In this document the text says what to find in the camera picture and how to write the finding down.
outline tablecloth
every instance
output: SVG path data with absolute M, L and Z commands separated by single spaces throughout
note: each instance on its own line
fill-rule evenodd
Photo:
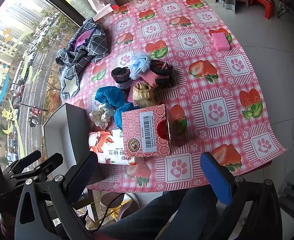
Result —
M 239 166 L 231 169 L 233 175 L 255 169 L 285 152 L 272 132 L 254 67 L 207 3 L 134 0 L 99 23 L 107 34 L 110 55 L 86 67 L 80 91 L 67 102 L 78 105 L 83 101 L 89 113 L 99 104 L 95 101 L 98 88 L 115 85 L 111 70 L 130 65 L 134 54 L 147 51 L 174 66 L 176 84 L 160 96 L 169 109 L 182 106 L 190 140 L 170 156 L 148 157 L 136 165 L 103 164 L 107 178 L 89 188 L 153 192 L 204 185 L 208 182 L 200 168 L 200 155 L 223 144 L 232 144 L 241 155 Z M 226 34 L 231 41 L 229 51 L 216 51 L 210 30 Z M 193 75 L 190 65 L 199 60 L 208 60 L 217 69 L 216 82 Z M 109 129 L 115 128 L 111 123 Z

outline road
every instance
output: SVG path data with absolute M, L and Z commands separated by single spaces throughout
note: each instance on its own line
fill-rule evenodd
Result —
M 37 53 L 34 58 L 33 66 L 43 65 L 44 70 L 41 71 L 40 75 L 37 77 L 36 81 L 31 84 L 26 84 L 23 92 L 22 103 L 29 106 L 39 106 L 44 107 L 45 102 L 45 92 L 47 89 L 48 77 L 50 76 L 49 66 L 54 63 L 57 49 L 52 48 L 46 54 Z M 33 68 L 33 75 L 37 72 L 38 68 Z M 29 126 L 29 110 L 28 106 L 20 106 L 19 111 L 19 128 L 23 141 L 23 148 L 25 155 L 32 153 L 35 150 L 41 151 L 41 136 L 42 136 L 42 116 L 39 116 L 39 124 L 36 127 L 31 128 Z

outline pink box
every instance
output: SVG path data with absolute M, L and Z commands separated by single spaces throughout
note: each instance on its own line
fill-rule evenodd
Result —
M 229 50 L 230 45 L 224 33 L 212 33 L 211 37 L 217 51 Z
M 121 113 L 125 156 L 170 155 L 165 105 Z

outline open box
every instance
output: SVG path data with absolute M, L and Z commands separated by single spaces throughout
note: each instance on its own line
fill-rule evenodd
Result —
M 51 175 L 53 178 L 59 174 L 65 175 L 89 151 L 86 111 L 65 103 L 49 117 L 43 129 L 48 157 L 56 152 L 63 156 L 63 163 Z M 105 176 L 98 164 L 88 185 L 103 179 Z

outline gray plaid fabric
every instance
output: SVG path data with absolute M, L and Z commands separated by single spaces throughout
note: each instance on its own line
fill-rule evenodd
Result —
M 78 39 L 82 38 L 80 37 L 82 34 L 87 34 L 88 37 L 81 45 L 78 45 L 75 48 Z M 92 18 L 87 19 L 84 21 L 82 27 L 80 27 L 71 38 L 67 49 L 61 49 L 56 56 L 56 62 L 63 66 L 59 69 L 61 87 L 60 97 L 62 101 L 66 101 L 75 96 L 79 91 L 79 80 L 77 77 L 77 92 L 74 92 L 73 95 L 64 93 L 63 89 L 66 86 L 65 78 L 72 80 L 74 75 L 77 76 L 89 61 L 96 63 L 107 55 L 109 55 L 109 52 L 107 49 L 105 32 Z

